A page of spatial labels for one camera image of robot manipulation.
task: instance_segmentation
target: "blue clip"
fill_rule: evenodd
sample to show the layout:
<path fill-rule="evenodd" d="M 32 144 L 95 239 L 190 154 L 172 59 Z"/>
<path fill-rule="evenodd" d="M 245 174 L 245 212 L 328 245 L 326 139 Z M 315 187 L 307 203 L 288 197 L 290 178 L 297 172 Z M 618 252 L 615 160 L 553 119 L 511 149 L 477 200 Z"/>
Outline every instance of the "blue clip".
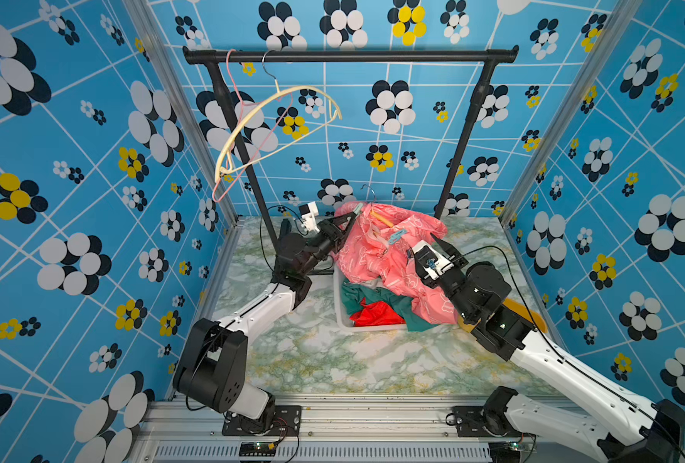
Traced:
<path fill-rule="evenodd" d="M 404 228 L 402 230 L 395 232 L 393 235 L 389 237 L 389 245 L 393 245 L 394 243 L 398 242 L 402 238 L 402 235 L 404 235 L 405 233 L 407 233 L 407 230 Z"/>

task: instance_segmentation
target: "marble table surface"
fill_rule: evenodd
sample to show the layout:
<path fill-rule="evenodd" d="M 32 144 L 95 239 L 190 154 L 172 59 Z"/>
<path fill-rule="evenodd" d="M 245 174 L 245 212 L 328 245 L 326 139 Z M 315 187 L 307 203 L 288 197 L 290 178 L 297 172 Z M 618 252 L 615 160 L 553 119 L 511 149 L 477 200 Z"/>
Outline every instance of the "marble table surface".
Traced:
<path fill-rule="evenodd" d="M 274 217 L 276 230 L 281 217 Z M 484 245 L 507 253 L 520 291 L 537 310 L 520 266 L 497 218 L 444 218 L 445 240 L 463 253 Z M 263 261 L 260 217 L 244 219 L 214 319 L 241 308 L 270 281 Z M 265 254 L 273 265 L 273 248 L 263 226 Z M 489 261 L 513 286 L 504 257 L 495 249 L 471 254 L 470 262 Z M 527 371 L 487 352 L 456 325 L 440 325 L 422 333 L 404 330 L 347 333 L 337 325 L 332 276 L 311 277 L 305 301 L 276 321 L 248 351 L 248 381 L 273 394 L 440 394 L 489 395 L 496 386 L 523 394 L 560 394 Z M 517 292 L 511 298 L 520 300 Z"/>

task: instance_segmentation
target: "vent grille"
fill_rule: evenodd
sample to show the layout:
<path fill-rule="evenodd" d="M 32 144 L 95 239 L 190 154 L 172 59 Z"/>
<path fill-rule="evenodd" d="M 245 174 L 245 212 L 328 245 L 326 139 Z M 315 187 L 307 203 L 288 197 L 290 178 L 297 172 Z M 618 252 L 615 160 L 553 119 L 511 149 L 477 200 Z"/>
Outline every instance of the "vent grille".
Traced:
<path fill-rule="evenodd" d="M 295 441 L 280 446 L 274 461 L 286 461 L 296 449 Z M 267 461 L 268 457 L 239 458 L 240 443 L 163 441 L 155 453 L 155 463 L 200 461 Z M 489 445 L 480 442 L 322 442 L 302 441 L 294 461 L 441 461 L 450 463 L 491 461 Z"/>

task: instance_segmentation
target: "black mounting plate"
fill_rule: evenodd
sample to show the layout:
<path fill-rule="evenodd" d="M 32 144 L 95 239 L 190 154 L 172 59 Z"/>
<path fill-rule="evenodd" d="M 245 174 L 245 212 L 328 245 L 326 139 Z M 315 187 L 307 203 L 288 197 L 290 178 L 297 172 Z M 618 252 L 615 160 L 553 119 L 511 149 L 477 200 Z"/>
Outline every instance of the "black mounting plate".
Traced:
<path fill-rule="evenodd" d="M 453 407 L 451 411 L 455 413 L 456 416 L 465 416 L 479 422 L 482 421 L 482 409 L 483 407 Z M 494 434 L 490 434 L 484 427 L 476 428 L 466 420 L 461 424 L 456 424 L 456 431 L 458 431 L 458 437 L 494 437 Z M 522 435 L 523 434 L 520 431 L 515 431 L 515 429 L 510 426 L 510 430 L 507 431 L 504 436 L 500 437 L 521 437 Z"/>
<path fill-rule="evenodd" d="M 258 433 L 263 433 L 263 429 L 249 419 L 243 418 L 240 415 L 231 416 L 231 413 L 227 413 L 227 417 L 228 419 L 224 422 L 224 426 L 222 427 L 222 436 L 257 436 Z M 276 404 L 273 420 L 276 418 L 281 418 L 289 424 L 289 428 L 291 429 L 287 430 L 287 437 L 299 435 L 299 428 L 301 426 L 301 406 Z M 272 424 L 272 427 L 273 428 L 271 428 L 270 431 L 264 433 L 261 437 L 278 437 L 280 435 L 280 427 L 275 423 Z"/>

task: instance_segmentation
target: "green cloth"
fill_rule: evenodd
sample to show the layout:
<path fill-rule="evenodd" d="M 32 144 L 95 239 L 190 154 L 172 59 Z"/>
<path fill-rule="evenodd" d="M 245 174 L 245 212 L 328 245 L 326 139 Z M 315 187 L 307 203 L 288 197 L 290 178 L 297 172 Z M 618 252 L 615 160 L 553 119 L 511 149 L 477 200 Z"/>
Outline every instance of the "green cloth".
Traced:
<path fill-rule="evenodd" d="M 393 311 L 404 319 L 408 331 L 425 331 L 437 326 L 412 313 L 411 297 L 397 296 L 384 287 L 377 287 L 375 290 L 372 290 L 360 284 L 350 283 L 348 279 L 345 279 L 342 283 L 340 300 L 345 305 L 348 316 L 363 310 L 360 302 L 365 298 L 366 304 L 373 304 L 378 301 L 384 301 L 386 304 L 389 304 Z"/>

